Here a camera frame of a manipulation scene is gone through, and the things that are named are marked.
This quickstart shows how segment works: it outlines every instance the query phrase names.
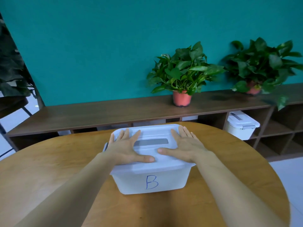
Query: floor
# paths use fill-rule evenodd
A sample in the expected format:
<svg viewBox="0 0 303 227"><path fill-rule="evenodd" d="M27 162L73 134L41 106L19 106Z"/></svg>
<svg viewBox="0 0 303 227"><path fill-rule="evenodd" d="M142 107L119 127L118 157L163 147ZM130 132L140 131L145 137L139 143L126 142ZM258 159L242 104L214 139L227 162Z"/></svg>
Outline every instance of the floor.
<svg viewBox="0 0 303 227"><path fill-rule="evenodd" d="M25 106L32 114L36 113L39 108L37 101L33 96L28 97L28 105ZM23 122L28 118L28 115L22 110L18 110L5 118L0 119L0 123L6 131ZM150 122L138 123L135 126L151 125ZM69 134L69 131L61 132L60 135ZM0 136L0 156L11 149L11 146ZM11 150L0 157L0 160L14 154L15 151ZM290 227L303 226L303 157L283 160L270 163L272 168L280 177L283 186L287 192L290 206L291 206L291 225Z"/></svg>

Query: round table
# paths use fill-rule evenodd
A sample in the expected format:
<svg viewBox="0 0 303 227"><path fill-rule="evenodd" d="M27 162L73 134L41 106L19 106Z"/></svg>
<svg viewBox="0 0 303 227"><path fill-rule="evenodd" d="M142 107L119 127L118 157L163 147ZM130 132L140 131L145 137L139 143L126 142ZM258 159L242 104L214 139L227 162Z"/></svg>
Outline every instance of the round table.
<svg viewBox="0 0 303 227"><path fill-rule="evenodd" d="M289 201L269 163L233 135L204 124L186 126L245 185L287 224ZM12 227L101 152L113 130L55 137L29 146L0 162L0 226ZM182 189L123 195L111 176L83 223L99 226L226 226L214 198L193 167Z"/></svg>

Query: box lid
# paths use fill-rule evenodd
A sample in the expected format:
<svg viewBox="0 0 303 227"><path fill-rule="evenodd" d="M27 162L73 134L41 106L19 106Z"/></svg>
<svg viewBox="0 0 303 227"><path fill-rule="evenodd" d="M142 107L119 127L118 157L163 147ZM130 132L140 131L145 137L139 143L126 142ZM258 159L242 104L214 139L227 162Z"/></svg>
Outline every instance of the box lid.
<svg viewBox="0 0 303 227"><path fill-rule="evenodd" d="M254 129L260 126L260 123L242 111L232 111L229 113L227 121L234 128Z"/></svg>
<svg viewBox="0 0 303 227"><path fill-rule="evenodd" d="M141 134L134 144L135 152L138 154L154 156L155 162L136 162L126 165L118 165L113 168L111 175L160 172L194 166L194 163L187 163L171 156L161 155L157 152L157 149L160 147L172 149L177 148L177 143L172 137L171 129L174 129L177 133L179 133L178 127L178 124L130 127L130 137L133 136L138 130L141 130ZM113 132L115 135L115 140L121 130L126 130L126 128L121 128Z"/></svg>

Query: white storage box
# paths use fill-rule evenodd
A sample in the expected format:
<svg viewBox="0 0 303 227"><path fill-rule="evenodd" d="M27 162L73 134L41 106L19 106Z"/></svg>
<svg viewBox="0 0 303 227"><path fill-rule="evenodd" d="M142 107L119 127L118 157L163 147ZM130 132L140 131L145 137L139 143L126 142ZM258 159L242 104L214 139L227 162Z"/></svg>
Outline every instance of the white storage box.
<svg viewBox="0 0 303 227"><path fill-rule="evenodd" d="M138 154L154 156L155 162L137 162L115 166L111 175L121 193L151 193L180 189L185 186L190 169L195 164L161 155L157 152L160 147L177 148L171 129L179 133L178 127L177 124L166 124L129 128L130 137L141 130L141 135L134 145L134 150ZM122 129L114 131L115 140Z"/></svg>
<svg viewBox="0 0 303 227"><path fill-rule="evenodd" d="M248 140L256 127L259 127L260 123L245 114L242 111L232 111L229 113L227 119L227 125L224 130L241 140Z"/></svg>

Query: dark plant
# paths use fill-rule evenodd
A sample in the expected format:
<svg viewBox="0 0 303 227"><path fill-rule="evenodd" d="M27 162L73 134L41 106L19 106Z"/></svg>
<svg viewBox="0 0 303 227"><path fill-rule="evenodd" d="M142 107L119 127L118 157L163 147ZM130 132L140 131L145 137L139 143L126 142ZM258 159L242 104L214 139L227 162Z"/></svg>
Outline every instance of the dark plant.
<svg viewBox="0 0 303 227"><path fill-rule="evenodd" d="M285 59L302 57L301 53L291 51L292 41L269 47L262 38L258 38L256 41L250 40L248 49L244 49L240 41L233 41L232 45L238 51L223 60L226 61L226 70L238 81L233 87L234 91L247 92L253 86L261 89L263 94L271 93L288 76L295 75L293 68L303 70L303 64ZM280 96L278 109L285 107L286 101L286 96Z"/></svg>
<svg viewBox="0 0 303 227"><path fill-rule="evenodd" d="M3 96L30 96L34 82L0 16L0 91Z"/></svg>
<svg viewBox="0 0 303 227"><path fill-rule="evenodd" d="M149 85L159 84L152 93L166 89L187 91L191 96L196 91L201 92L206 80L213 81L214 75L225 72L223 66L207 63L200 41L193 47L176 49L172 57L162 54L157 58L159 61L155 61L155 67L147 75Z"/></svg>

